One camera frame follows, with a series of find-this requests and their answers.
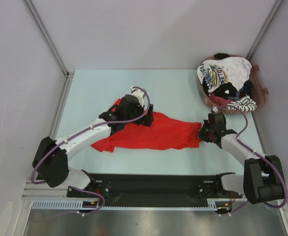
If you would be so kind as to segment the red tank top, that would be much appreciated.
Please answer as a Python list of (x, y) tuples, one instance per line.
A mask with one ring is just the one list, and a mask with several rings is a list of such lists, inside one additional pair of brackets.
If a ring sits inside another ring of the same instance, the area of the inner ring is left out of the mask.
[(167, 150), (200, 146), (200, 122), (176, 120), (161, 112), (153, 112), (153, 118), (150, 127), (129, 123), (122, 131), (92, 144), (91, 147), (99, 152), (114, 152), (116, 147)]

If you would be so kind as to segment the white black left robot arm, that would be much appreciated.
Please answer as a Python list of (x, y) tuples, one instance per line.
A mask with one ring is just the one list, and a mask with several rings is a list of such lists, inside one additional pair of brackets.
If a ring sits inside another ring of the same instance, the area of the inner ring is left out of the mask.
[(32, 162), (30, 180), (33, 184), (46, 183), (50, 188), (65, 184), (91, 196), (95, 192), (92, 177), (84, 170), (69, 167), (69, 161), (92, 144), (121, 132), (128, 124), (150, 127), (153, 120), (153, 105), (146, 90), (132, 86), (118, 104), (85, 128), (56, 140), (42, 139)]

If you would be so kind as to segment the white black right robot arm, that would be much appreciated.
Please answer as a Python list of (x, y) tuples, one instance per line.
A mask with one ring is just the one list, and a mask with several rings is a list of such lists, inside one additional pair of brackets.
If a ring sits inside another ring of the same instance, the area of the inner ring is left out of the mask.
[(209, 113), (199, 131), (199, 139), (228, 152), (244, 168), (242, 175), (222, 174), (220, 181), (213, 185), (214, 193), (225, 197), (232, 191), (244, 195), (253, 205), (263, 203), (283, 208), (288, 201), (288, 190), (279, 157), (256, 151), (240, 135), (227, 129), (226, 118), (220, 112)]

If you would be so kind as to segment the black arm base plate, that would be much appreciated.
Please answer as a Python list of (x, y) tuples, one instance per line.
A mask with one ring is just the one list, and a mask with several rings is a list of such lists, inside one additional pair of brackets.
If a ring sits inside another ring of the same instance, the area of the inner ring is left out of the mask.
[(207, 207), (243, 195), (223, 189), (222, 174), (201, 176), (89, 174), (87, 191), (100, 193), (106, 207)]

